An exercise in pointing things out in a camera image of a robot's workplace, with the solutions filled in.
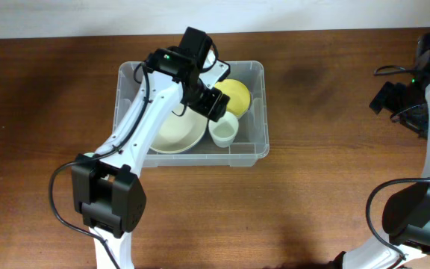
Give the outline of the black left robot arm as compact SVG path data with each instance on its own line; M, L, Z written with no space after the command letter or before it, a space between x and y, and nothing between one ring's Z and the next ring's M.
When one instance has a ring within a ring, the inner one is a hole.
M187 28L177 46L157 49L136 68L140 89L113 134L71 168L75 211L96 245L98 268L132 268L131 232L146 207L140 174L163 122L179 105L217 121L229 97L215 88L230 73L212 39Z

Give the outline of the yellow bowl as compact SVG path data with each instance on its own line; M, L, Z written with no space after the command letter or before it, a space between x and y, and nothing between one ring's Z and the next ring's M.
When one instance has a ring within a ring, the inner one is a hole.
M245 84L235 79L226 79L217 82L214 87L230 98L227 111L237 119L240 119L248 111L251 105L251 94Z

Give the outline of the beige plate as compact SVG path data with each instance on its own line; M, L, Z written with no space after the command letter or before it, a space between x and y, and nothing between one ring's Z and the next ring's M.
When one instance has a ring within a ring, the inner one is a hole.
M163 122L150 149L178 154L194 147L205 135L208 119L179 104Z

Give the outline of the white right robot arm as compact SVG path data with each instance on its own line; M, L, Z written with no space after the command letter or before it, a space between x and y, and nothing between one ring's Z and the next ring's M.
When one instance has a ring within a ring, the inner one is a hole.
M419 178L394 179L368 196L365 218L372 237L362 246L340 253L331 268L403 268L430 256L430 32L419 37L414 65L387 65L376 76L410 74L409 84L386 82L370 103L375 113L387 110L390 120L427 140Z

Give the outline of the cream cup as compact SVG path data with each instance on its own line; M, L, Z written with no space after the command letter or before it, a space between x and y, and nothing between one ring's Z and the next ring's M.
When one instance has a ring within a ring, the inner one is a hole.
M224 116L216 122L208 122L208 131L214 143L220 148L229 147L239 130L237 117L231 112L225 112Z

